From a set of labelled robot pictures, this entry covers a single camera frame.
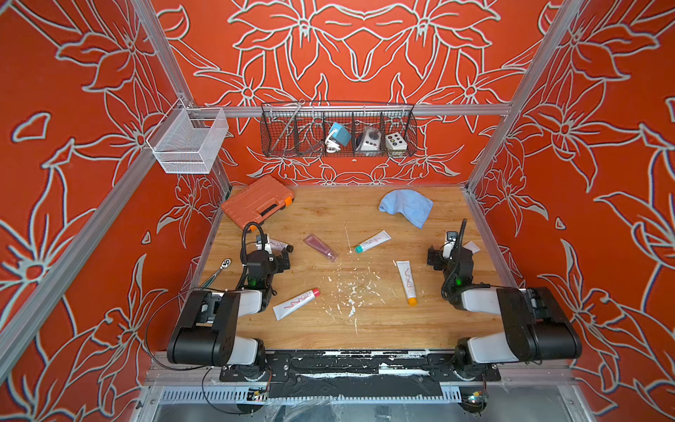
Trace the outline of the green cap toothpaste tube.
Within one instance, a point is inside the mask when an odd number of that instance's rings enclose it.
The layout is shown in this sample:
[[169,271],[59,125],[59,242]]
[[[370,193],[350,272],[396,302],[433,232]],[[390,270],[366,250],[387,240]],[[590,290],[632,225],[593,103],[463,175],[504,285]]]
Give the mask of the green cap toothpaste tube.
[[356,253],[364,253],[365,251],[369,251],[380,244],[390,241],[390,239],[390,234],[388,234],[386,230],[382,230],[376,235],[373,235],[372,237],[369,237],[369,239],[358,244],[354,250]]

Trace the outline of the blue microfiber cloth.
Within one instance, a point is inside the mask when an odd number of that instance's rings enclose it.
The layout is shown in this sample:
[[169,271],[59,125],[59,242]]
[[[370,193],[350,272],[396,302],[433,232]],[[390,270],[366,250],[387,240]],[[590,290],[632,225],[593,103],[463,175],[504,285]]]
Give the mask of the blue microfiber cloth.
[[418,229],[423,229],[433,207],[433,201],[411,189],[397,189],[384,195],[378,210],[389,214],[401,214]]

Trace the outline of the pink translucent tube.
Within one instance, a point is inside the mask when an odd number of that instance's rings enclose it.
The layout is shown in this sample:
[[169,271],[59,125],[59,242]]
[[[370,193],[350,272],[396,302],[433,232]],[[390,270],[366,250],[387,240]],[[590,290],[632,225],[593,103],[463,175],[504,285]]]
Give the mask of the pink translucent tube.
[[335,262],[338,259],[338,255],[334,249],[328,246],[328,244],[323,242],[323,240],[315,234],[309,234],[303,239],[303,242],[315,251],[322,254],[325,258],[327,258],[327,260],[330,260],[331,262]]

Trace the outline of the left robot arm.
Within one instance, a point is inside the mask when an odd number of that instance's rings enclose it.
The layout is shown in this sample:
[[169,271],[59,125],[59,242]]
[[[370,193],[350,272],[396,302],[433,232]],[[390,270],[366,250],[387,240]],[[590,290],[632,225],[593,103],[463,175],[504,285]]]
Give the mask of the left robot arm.
[[241,241],[243,272],[237,286],[229,291],[198,288],[188,295],[166,349],[170,363],[266,371],[264,341],[237,335],[237,323],[268,309],[277,295],[274,277],[290,269],[289,252],[274,251],[255,222],[244,226]]

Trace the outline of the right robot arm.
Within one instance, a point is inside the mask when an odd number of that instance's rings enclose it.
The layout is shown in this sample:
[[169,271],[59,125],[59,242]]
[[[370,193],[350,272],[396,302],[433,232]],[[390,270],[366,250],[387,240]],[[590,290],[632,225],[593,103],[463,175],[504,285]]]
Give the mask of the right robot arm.
[[441,248],[430,247],[427,265],[443,273],[441,297],[459,311],[501,318],[501,332],[460,339],[450,364],[463,380],[483,376],[494,365],[574,360],[582,342],[548,288],[514,288],[475,282],[473,251],[463,244],[468,221],[446,233]]

